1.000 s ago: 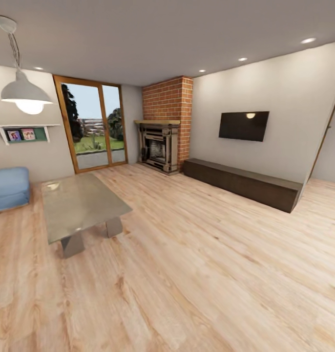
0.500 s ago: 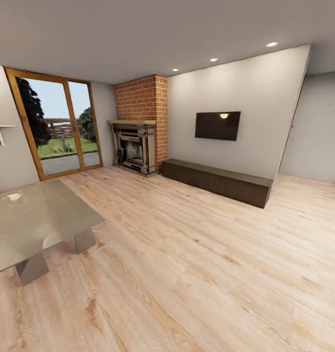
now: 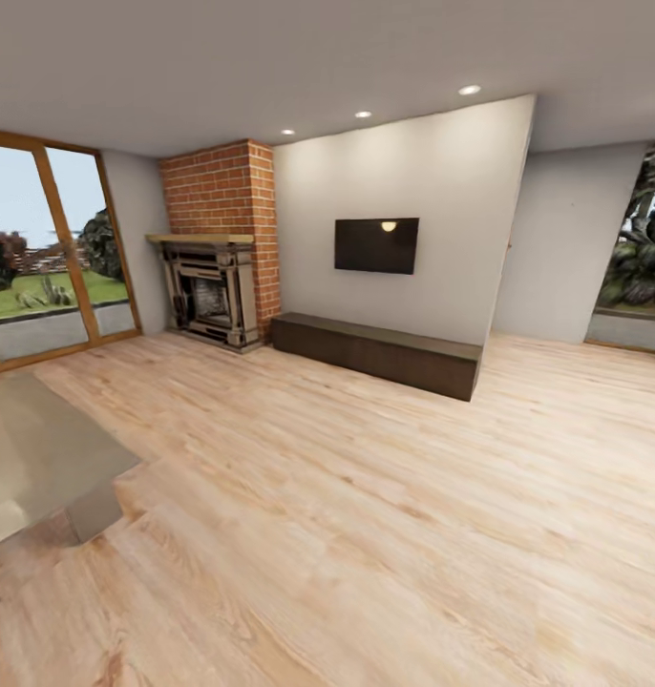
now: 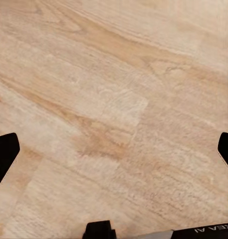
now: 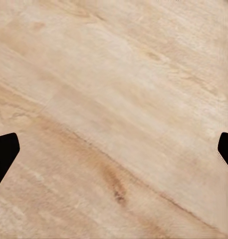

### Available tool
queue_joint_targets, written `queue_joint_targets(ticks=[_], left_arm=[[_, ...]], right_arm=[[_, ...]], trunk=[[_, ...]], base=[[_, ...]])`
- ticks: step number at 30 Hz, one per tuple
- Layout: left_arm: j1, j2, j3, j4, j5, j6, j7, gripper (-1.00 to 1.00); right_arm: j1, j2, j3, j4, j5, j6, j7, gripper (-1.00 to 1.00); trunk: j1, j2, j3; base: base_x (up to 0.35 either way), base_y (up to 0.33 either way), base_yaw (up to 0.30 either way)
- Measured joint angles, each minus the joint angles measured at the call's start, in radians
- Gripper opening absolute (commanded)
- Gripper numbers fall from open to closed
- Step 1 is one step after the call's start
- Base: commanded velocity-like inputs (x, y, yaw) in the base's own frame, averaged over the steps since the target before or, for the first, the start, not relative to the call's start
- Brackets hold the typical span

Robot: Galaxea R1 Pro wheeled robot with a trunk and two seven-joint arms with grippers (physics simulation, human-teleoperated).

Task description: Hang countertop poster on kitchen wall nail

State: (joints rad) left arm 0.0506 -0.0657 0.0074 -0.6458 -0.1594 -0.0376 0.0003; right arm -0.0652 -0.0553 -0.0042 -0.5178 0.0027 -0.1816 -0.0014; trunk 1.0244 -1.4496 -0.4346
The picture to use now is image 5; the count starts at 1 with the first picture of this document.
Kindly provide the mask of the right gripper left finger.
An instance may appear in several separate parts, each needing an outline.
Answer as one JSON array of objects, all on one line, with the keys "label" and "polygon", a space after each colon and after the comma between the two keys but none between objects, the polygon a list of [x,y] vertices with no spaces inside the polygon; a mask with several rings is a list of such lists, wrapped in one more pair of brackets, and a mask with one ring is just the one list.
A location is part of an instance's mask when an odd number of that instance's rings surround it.
[{"label": "right gripper left finger", "polygon": [[19,152],[20,145],[15,132],[0,136],[0,183]]}]

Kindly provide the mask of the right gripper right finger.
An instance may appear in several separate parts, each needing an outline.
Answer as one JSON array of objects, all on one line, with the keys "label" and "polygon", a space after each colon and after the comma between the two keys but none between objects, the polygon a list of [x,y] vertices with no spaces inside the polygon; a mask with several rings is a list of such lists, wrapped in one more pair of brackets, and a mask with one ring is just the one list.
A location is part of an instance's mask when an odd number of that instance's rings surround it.
[{"label": "right gripper right finger", "polygon": [[223,132],[220,137],[218,151],[228,164],[228,133]]}]

